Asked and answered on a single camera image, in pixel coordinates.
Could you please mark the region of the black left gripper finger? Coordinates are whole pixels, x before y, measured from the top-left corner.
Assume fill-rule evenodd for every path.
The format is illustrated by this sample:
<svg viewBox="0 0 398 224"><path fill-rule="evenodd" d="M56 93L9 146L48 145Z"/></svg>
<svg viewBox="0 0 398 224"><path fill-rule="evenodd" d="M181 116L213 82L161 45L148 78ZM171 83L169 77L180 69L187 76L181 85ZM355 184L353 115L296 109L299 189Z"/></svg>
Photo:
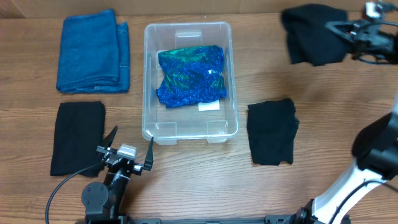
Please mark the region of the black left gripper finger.
<svg viewBox="0 0 398 224"><path fill-rule="evenodd" d="M144 161L144 166L143 169L146 171L151 171L152 170L152 166L153 166L153 162L154 162L154 158L153 158L153 143L154 143L154 138L151 137L150 143L149 143L149 147L147 150L147 154L146 154L146 158Z"/></svg>
<svg viewBox="0 0 398 224"><path fill-rule="evenodd" d="M115 126L113 130L102 140L101 146L104 148L111 147L117 131L118 131L118 126Z"/></svg>

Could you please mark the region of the clear plastic storage bin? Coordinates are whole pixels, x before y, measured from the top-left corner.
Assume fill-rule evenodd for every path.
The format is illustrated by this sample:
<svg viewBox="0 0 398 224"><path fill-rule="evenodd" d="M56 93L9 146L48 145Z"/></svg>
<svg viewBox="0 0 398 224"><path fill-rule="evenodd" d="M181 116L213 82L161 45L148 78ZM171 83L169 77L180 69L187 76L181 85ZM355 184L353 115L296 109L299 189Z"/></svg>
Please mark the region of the clear plastic storage bin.
<svg viewBox="0 0 398 224"><path fill-rule="evenodd" d="M218 45L223 49L226 98L219 100L220 109L214 111L199 111L198 104L167 109L156 95L164 78L158 54L201 45ZM179 140L191 139L222 143L238 133L231 26L227 22L149 24L144 31L143 137L153 137L159 145L175 145Z"/></svg>

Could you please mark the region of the shiny blue green cloth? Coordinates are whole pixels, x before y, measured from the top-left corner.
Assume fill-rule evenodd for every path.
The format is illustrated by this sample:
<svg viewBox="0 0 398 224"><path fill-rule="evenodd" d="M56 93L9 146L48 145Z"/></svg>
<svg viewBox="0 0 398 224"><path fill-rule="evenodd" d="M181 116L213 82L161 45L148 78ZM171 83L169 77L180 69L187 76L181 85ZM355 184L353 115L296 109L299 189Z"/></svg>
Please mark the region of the shiny blue green cloth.
<svg viewBox="0 0 398 224"><path fill-rule="evenodd" d="M164 78L156 94L167 109L226 98L221 47L204 45L168 50L159 53L158 59Z"/></svg>

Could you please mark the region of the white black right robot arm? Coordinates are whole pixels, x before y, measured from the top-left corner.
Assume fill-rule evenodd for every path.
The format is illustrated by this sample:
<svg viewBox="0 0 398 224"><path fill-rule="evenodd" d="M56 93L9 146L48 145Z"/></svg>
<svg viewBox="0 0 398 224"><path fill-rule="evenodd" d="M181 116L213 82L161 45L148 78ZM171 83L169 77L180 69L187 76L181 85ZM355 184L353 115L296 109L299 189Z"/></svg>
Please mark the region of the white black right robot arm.
<svg viewBox="0 0 398 224"><path fill-rule="evenodd" d="M360 62L372 56L373 65L397 64L397 35L380 30L397 6L383 1L367 2L357 21L327 22L326 28L352 46L352 58ZM323 194L311 199L284 223L349 223L347 213L367 193L397 175L397 105L390 113L365 127L352 147L351 165Z"/></svg>

